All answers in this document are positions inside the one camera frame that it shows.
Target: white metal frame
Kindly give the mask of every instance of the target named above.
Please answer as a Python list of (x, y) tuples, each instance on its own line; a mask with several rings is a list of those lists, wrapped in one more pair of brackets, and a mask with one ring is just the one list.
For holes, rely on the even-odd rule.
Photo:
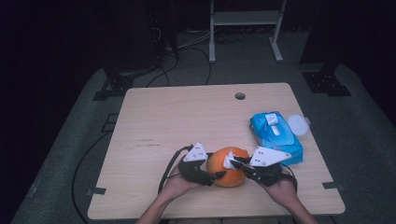
[(282, 24), (287, 0), (282, 0), (280, 10), (268, 11), (225, 11), (215, 12), (214, 0), (210, 1), (210, 40), (209, 61), (216, 61), (215, 26), (217, 25), (262, 25), (274, 24), (274, 35), (269, 37), (271, 48), (278, 63), (283, 62), (282, 54), (277, 46), (277, 38)]

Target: blue package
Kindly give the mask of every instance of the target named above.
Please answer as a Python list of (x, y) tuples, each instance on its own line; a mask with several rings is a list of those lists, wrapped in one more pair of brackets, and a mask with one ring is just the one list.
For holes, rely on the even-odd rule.
[(250, 130), (261, 147), (280, 150), (291, 155), (290, 159), (281, 163), (292, 165), (303, 161), (303, 146), (279, 112), (254, 115), (250, 119)]

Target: tabletop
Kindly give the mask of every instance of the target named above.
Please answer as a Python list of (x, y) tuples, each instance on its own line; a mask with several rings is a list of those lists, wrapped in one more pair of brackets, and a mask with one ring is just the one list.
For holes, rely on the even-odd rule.
[[(163, 172), (177, 150), (201, 142), (207, 152), (240, 147), (252, 155), (257, 142), (249, 119), (278, 111), (285, 119), (303, 111), (287, 83), (130, 89), (122, 104), (88, 216), (139, 218), (157, 195)], [(311, 132), (298, 137), (304, 162), (290, 168), (298, 195), (311, 214), (341, 214), (344, 203)], [(174, 200), (163, 218), (268, 217), (289, 212), (254, 181), (235, 188), (193, 189)]]

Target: orange ball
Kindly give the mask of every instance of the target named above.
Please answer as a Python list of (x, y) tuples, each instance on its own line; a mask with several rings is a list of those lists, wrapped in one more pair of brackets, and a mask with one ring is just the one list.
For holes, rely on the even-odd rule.
[(222, 178), (216, 179), (215, 184), (222, 187), (236, 187), (242, 184), (246, 176), (244, 171), (240, 169), (226, 169), (223, 165), (225, 157), (230, 153), (230, 151), (238, 157), (247, 158), (248, 152), (245, 149), (239, 147), (224, 147), (215, 153), (206, 162), (206, 170), (214, 174), (216, 172), (226, 171), (227, 173)]

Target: gray floor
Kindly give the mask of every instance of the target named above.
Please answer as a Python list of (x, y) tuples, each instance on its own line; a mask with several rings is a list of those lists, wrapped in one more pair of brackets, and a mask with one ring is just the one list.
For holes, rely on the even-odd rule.
[[(339, 65), (335, 75), (352, 96), (329, 97), (311, 93), (302, 72), (317, 71), (321, 64), (298, 64), (307, 33), (281, 33), (279, 47), (283, 63), (276, 63), (268, 34), (245, 35), (242, 41), (217, 45), (217, 62), (211, 65), (209, 85), (287, 82), (291, 85), (334, 181), (343, 187), (346, 205), (342, 215), (318, 217), (321, 223), (394, 223), (396, 220), (396, 131), (361, 85), (356, 74)], [(196, 36), (179, 35), (179, 44)], [(194, 46), (207, 54), (207, 44)], [(196, 49), (180, 52), (177, 67), (168, 73), (171, 86), (205, 85), (209, 63)], [(165, 57), (163, 68), (175, 64)], [(139, 77), (134, 88), (145, 88), (162, 71)], [(122, 97), (93, 101), (106, 79), (102, 70), (79, 96), (60, 131), (31, 191), (21, 204), (13, 223), (83, 223), (72, 200), (74, 173), (75, 202), (82, 216), (91, 201), (111, 133), (102, 128), (109, 114), (117, 114)], [(150, 87), (166, 86), (164, 76)], [(291, 223), (290, 217), (279, 219)], [(134, 223), (132, 220), (89, 220), (90, 223)]]

